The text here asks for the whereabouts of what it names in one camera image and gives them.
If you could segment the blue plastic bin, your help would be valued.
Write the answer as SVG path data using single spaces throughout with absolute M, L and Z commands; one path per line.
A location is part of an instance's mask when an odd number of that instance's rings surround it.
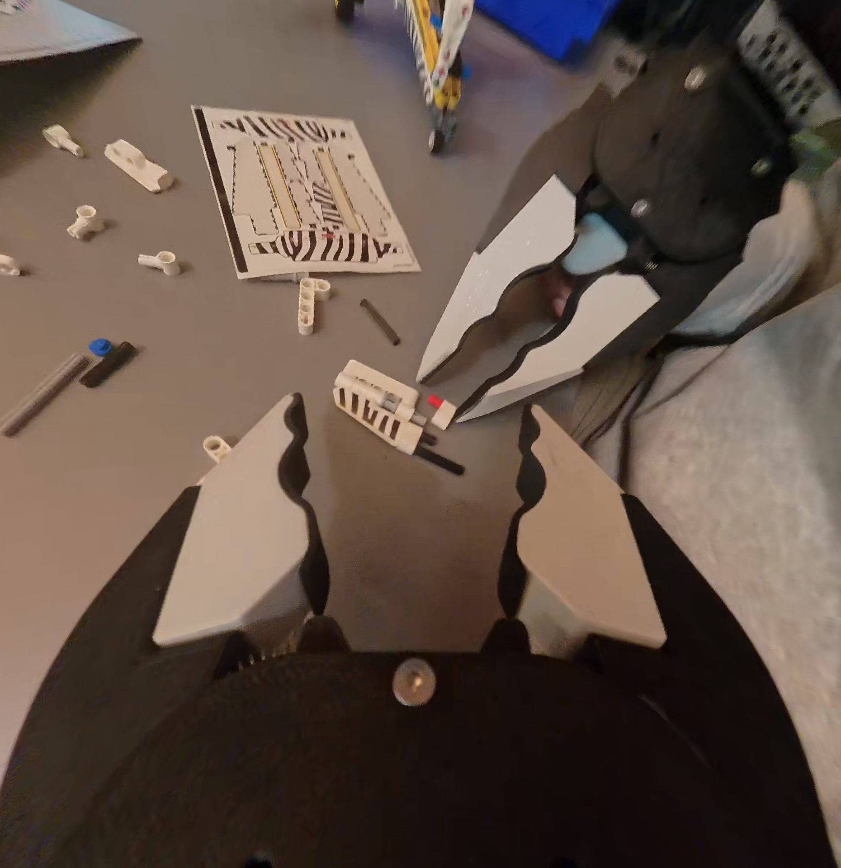
M 475 8 L 513 37 L 559 62 L 576 61 L 621 1 L 476 1 Z

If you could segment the zebra striped lego assembly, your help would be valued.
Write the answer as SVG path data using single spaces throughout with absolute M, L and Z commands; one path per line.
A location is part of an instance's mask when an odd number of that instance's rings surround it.
M 402 454 L 419 458 L 455 476 L 465 467 L 435 451 L 438 439 L 427 430 L 429 418 L 418 410 L 418 390 L 357 360 L 335 379 L 335 405 L 364 429 Z

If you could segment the grey instruction booklet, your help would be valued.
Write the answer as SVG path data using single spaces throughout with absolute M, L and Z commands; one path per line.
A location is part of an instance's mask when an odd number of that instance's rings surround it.
M 0 1 L 0 65 L 132 42 L 133 31 L 62 1 Z

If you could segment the white long lego panel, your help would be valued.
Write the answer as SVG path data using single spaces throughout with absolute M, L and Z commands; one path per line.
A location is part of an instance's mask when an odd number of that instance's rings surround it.
M 108 143 L 104 148 L 104 156 L 149 192 L 162 193 L 175 183 L 173 175 L 150 161 L 141 150 L 126 140 Z

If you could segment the yellow white lego vehicle model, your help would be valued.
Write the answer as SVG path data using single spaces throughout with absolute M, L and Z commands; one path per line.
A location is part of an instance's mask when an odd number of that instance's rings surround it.
M 440 155 L 451 142 L 465 78 L 461 47 L 474 1 L 393 1 L 402 16 L 430 114 L 428 150 Z

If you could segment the zebra striped sticker sheet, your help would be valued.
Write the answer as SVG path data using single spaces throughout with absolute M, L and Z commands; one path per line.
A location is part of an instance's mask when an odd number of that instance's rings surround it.
M 353 121 L 190 110 L 238 279 L 421 271 Z

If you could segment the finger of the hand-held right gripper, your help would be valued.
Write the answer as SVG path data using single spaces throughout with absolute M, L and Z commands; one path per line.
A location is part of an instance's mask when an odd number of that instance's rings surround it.
M 576 195 L 551 175 L 481 251 L 472 253 L 423 353 L 425 383 L 458 353 L 469 332 L 489 320 L 506 292 L 556 264 L 575 241 Z
M 531 347 L 514 373 L 486 388 L 455 420 L 484 417 L 578 376 L 658 300 L 643 277 L 614 273 L 597 278 L 579 295 L 564 329 Z

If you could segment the black lego connector tube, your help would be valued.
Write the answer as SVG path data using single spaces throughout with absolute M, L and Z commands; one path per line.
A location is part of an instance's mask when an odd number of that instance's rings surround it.
M 79 384 L 88 389 L 100 387 L 131 363 L 138 353 L 138 348 L 128 341 L 113 345 L 110 352 L 79 378 Z

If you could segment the short black lego axle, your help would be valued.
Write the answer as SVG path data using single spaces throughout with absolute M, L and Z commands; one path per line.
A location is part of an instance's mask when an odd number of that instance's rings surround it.
M 360 300 L 360 307 L 375 323 L 376 327 L 383 333 L 393 346 L 398 346 L 402 343 L 402 338 L 393 326 L 385 319 L 379 310 L 366 298 Z

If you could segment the person's right forearm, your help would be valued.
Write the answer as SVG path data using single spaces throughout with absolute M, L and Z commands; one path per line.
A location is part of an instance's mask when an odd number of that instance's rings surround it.
M 841 284 L 841 156 L 826 168 L 814 162 L 803 169 L 786 182 L 778 214 L 751 231 L 741 264 L 673 336 L 737 340 Z

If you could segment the person's grey sweatshirt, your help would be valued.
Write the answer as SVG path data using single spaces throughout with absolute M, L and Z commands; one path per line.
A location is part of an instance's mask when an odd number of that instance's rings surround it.
M 744 627 L 801 739 L 841 866 L 841 282 L 678 349 L 589 448 Z

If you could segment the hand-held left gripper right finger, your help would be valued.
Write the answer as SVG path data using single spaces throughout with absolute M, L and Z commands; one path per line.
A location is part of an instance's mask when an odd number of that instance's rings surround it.
M 521 504 L 499 592 L 531 651 L 574 657 L 591 636 L 661 648 L 665 626 L 620 486 L 540 406 L 524 407 L 518 446 Z

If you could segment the white angled lego beam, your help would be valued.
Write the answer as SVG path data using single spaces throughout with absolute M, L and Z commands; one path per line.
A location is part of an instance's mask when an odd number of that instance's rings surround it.
M 315 331 L 317 307 L 329 299 L 331 283 L 324 278 L 303 277 L 299 281 L 297 328 L 306 337 Z

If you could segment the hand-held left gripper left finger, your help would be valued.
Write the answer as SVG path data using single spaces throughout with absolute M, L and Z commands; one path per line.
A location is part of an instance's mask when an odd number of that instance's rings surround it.
M 304 498 L 302 395 L 282 398 L 198 483 L 152 639 L 178 646 L 239 632 L 285 641 L 328 602 L 328 558 Z

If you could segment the grey lego axle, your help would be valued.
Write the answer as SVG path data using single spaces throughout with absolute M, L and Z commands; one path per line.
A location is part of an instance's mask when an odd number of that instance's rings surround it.
M 11 438 L 19 434 L 89 365 L 89 358 L 71 354 L 48 374 L 19 404 L 0 419 L 0 436 Z

